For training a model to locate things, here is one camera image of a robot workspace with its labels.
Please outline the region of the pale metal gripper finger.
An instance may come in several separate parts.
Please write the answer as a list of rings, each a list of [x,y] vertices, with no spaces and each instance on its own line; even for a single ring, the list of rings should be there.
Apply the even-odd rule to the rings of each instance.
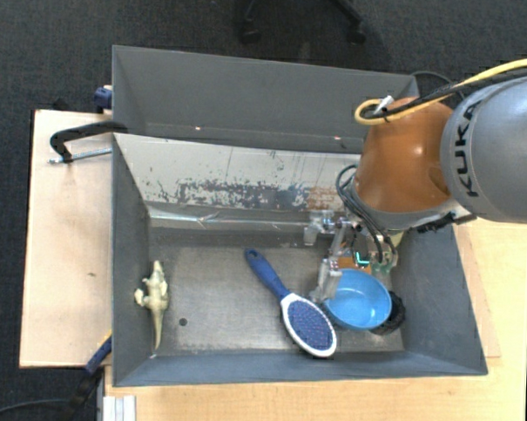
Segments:
[[[325,302],[334,298],[341,276],[342,271],[336,258],[323,259],[318,271],[317,285],[309,292],[309,299],[314,302]]]
[[[334,233],[334,211],[313,210],[309,212],[309,223],[304,227],[303,242],[313,246],[320,234]]]

